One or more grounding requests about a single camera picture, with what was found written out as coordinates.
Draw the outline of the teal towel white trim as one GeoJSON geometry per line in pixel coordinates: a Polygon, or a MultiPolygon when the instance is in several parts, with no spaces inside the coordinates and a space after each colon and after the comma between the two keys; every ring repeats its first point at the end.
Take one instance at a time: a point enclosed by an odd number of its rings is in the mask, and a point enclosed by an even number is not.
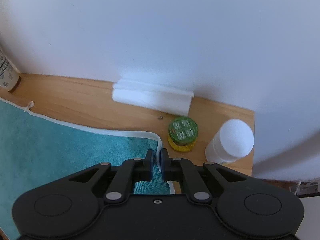
{"type": "Polygon", "coordinates": [[[11,210],[21,194],[102,162],[118,166],[161,148],[152,132],[79,126],[2,101],[1,229],[9,239],[19,237],[11,210]]]}

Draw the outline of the green lid yellow tin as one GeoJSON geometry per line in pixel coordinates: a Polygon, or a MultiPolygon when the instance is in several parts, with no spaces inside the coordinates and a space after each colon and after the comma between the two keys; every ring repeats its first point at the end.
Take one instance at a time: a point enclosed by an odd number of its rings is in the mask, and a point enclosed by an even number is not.
{"type": "Polygon", "coordinates": [[[179,116],[168,126],[168,143],[177,152],[190,152],[197,142],[199,128],[190,117],[179,116]]]}

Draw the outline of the white pill bottle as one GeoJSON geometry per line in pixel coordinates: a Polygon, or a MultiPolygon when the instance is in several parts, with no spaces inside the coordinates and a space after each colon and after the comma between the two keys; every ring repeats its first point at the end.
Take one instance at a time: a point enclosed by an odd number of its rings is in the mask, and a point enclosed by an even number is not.
{"type": "Polygon", "coordinates": [[[230,119],[222,124],[205,150],[206,160],[233,163],[250,154],[254,146],[252,129],[244,121],[230,119]]]}

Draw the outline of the red lid patterned tumbler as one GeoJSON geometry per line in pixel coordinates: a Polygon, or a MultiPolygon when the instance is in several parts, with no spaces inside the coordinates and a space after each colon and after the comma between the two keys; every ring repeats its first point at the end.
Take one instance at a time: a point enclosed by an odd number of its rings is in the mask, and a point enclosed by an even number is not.
{"type": "Polygon", "coordinates": [[[5,57],[3,52],[0,52],[1,62],[1,74],[0,74],[0,85],[5,90],[12,92],[19,85],[21,77],[18,72],[13,68],[11,63],[5,57]]]}

